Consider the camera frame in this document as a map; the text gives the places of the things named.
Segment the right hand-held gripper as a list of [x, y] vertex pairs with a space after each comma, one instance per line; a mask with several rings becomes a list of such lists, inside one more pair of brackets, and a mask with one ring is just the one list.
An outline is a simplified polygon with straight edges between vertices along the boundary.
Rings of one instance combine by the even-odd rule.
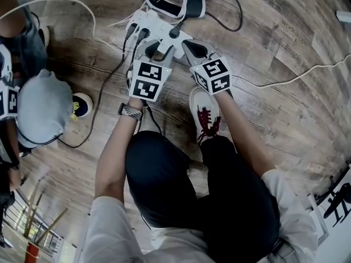
[[184, 40], [182, 48], [195, 82], [209, 95], [230, 89], [232, 78], [229, 63], [214, 51], [211, 44], [196, 39]]

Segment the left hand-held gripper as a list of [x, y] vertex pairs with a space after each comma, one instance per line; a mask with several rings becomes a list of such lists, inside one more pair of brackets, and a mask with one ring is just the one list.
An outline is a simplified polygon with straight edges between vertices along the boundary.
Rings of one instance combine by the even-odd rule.
[[176, 48], [170, 46], [161, 60], [153, 60], [159, 45], [158, 40], [151, 40], [138, 47], [128, 72], [130, 97], [155, 102], [170, 77]]

